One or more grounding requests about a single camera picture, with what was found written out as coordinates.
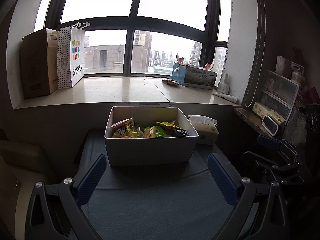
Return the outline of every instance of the qr code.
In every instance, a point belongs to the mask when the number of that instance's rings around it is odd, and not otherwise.
[[[67,54],[67,49],[68,49],[68,46],[66,44],[61,45],[61,53],[62,54]]]
[[[61,67],[68,67],[68,58],[61,58]]]

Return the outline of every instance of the blue gripper pad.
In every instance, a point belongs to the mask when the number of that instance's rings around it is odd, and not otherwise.
[[[76,188],[77,197],[76,203],[78,207],[88,203],[93,191],[99,183],[104,171],[107,167],[106,157],[101,154],[100,157],[95,161],[90,170],[84,176],[83,180],[79,183]]]
[[[236,207],[239,202],[237,187],[213,154],[208,157],[208,169],[226,202]]]

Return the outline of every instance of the white bottle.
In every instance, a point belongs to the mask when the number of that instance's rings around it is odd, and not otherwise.
[[[228,73],[224,73],[223,77],[221,78],[218,84],[217,93],[227,95],[229,92],[229,88],[230,87],[228,86]]]

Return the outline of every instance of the gray tablecloth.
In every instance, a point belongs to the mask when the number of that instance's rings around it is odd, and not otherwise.
[[[220,150],[197,145],[189,162],[170,165],[107,163],[82,210],[103,239],[212,239],[233,209],[207,169],[212,152]],[[104,131],[91,130],[79,169],[101,153],[107,156]]]

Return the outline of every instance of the bag handle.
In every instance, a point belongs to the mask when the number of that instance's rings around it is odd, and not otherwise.
[[[73,25],[72,27],[78,28],[81,26],[81,23],[76,23],[75,25]]]
[[[79,28],[80,30],[82,30],[83,28],[85,28],[85,27],[88,27],[88,26],[90,26],[90,23],[83,23],[84,24],[84,26],[83,27],[81,27],[81,28]]]

